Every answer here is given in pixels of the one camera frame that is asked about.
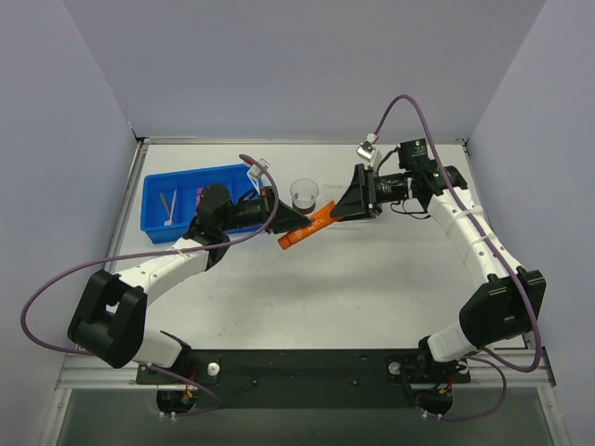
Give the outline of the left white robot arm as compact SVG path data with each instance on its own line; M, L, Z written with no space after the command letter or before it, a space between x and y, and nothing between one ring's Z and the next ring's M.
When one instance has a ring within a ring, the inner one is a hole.
M230 231L256 227L279 234L309 224L306 216L280 200L274 186L234 201L226 186L208 185L200 192L187 231L163 255L116 273L102 269L91 275L67 336L113 368L131 361L151 364L166 380L182 381L191 369L190 347L148 328L148 307L178 284L215 267L229 249Z

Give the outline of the clear blue-tinted cup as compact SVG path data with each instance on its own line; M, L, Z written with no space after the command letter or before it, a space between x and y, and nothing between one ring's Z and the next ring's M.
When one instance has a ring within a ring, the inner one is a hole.
M292 208L302 215L313 212L318 195L318 185L308 178L297 179L290 186Z

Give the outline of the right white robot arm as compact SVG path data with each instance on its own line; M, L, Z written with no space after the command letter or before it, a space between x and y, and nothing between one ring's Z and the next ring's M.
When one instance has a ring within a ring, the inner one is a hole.
M504 247L474 202L458 169L443 165L425 139L396 146L399 172L382 175L381 156L370 134L357 149L350 185L331 212L333 218L359 220L379 216L385 203L416 200L454 246L476 288L456 321L420 342L428 365L453 362L490 345L535 331L546 291L537 270L526 269Z

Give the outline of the clear acrylic toothbrush holder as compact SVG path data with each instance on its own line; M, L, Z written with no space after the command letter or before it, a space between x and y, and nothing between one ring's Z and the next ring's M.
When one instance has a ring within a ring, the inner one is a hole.
M331 216L340 220L361 220L369 218L368 205L360 186L346 186L336 184L323 184L321 190L324 194L336 193L339 198L330 202L335 203Z

